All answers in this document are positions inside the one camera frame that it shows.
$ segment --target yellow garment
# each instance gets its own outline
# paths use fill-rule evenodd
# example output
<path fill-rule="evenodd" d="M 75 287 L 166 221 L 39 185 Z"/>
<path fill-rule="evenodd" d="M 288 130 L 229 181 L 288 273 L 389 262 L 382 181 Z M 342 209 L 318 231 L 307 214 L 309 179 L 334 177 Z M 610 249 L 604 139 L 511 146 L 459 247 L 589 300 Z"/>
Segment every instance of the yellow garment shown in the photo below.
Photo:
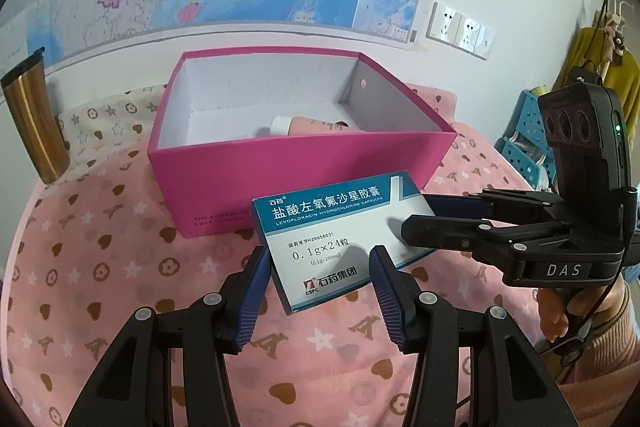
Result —
<path fill-rule="evenodd" d="M 596 36 L 593 40 L 591 51 L 589 56 L 584 58 L 584 54 L 589 47 L 594 32 L 596 32 Z M 564 66 L 554 85 L 554 90 L 564 86 L 571 68 L 581 66 L 587 60 L 592 60 L 599 71 L 604 65 L 604 62 L 601 63 L 601 59 L 604 55 L 606 45 L 607 43 L 604 42 L 604 32 L 602 30 L 595 30 L 593 28 L 581 29 L 571 45 Z M 594 69 L 591 63 L 585 67 L 590 71 Z M 640 109 L 640 68 L 630 52 L 625 51 L 622 66 L 616 66 L 613 63 L 610 65 L 609 73 L 607 73 L 604 79 L 604 86 L 615 90 L 620 97 L 620 103 L 625 113 L 629 149 L 632 149 L 634 138 L 636 137 L 636 124 L 638 123 L 638 111 Z"/>

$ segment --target pink sweater sleeve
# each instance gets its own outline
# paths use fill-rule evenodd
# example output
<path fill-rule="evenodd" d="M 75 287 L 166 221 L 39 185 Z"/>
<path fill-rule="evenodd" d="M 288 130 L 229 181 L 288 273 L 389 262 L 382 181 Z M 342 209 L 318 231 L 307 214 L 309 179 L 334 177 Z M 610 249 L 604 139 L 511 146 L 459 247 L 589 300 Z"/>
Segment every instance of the pink sweater sleeve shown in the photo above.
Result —
<path fill-rule="evenodd" d="M 616 317 L 593 331 L 575 366 L 575 383 L 561 386 L 580 427 L 610 427 L 640 381 L 640 341 L 629 288 Z"/>

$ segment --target person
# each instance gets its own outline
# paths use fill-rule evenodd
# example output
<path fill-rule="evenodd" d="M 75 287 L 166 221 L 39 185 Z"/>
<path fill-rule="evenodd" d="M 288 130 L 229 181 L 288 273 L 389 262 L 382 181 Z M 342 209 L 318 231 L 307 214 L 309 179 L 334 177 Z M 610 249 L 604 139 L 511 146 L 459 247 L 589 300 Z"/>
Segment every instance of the person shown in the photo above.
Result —
<path fill-rule="evenodd" d="M 585 289 L 565 309 L 553 290 L 539 290 L 540 328 L 546 338 L 553 342 L 563 337 L 568 329 L 566 312 L 584 317 L 603 292 L 604 288 Z M 640 382 L 638 326 L 622 275 L 594 314 L 593 328 L 571 383 L 560 389 L 580 427 L 610 427 Z"/>

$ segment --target medicine box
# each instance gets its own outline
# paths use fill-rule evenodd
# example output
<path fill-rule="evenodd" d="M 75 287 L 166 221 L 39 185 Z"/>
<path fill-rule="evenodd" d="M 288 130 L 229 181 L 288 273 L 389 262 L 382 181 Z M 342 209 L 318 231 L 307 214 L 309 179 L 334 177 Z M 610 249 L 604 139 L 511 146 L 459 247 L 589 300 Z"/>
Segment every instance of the medicine box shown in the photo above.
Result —
<path fill-rule="evenodd" d="M 398 268 L 433 251 L 409 247 L 400 235 L 409 216 L 433 216 L 407 172 L 258 198 L 254 213 L 287 314 L 366 285 L 377 245 Z"/>
<path fill-rule="evenodd" d="M 276 116 L 344 121 L 365 133 L 272 137 Z M 148 156 L 186 237 L 251 228 L 268 194 L 407 171 L 424 187 L 456 137 L 369 57 L 324 48 L 185 53 L 164 92 Z"/>

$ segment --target silver screw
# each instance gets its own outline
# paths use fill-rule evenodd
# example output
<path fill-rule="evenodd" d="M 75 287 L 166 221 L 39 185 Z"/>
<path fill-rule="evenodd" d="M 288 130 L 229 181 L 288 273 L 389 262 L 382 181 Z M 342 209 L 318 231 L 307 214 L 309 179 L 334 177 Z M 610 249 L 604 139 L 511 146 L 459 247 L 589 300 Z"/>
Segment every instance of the silver screw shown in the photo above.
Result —
<path fill-rule="evenodd" d="M 149 317 L 151 317 L 152 311 L 149 308 L 140 308 L 136 312 L 136 319 L 139 321 L 146 321 Z"/>
<path fill-rule="evenodd" d="M 419 299 L 423 304 L 435 304 L 438 302 L 438 296 L 431 292 L 422 292 Z"/>
<path fill-rule="evenodd" d="M 203 299 L 204 303 L 207 306 L 215 306 L 216 304 L 220 304 L 222 302 L 222 295 L 219 293 L 207 293 Z"/>
<path fill-rule="evenodd" d="M 492 306 L 489 313 L 494 319 L 503 320 L 507 318 L 507 311 L 501 306 Z"/>

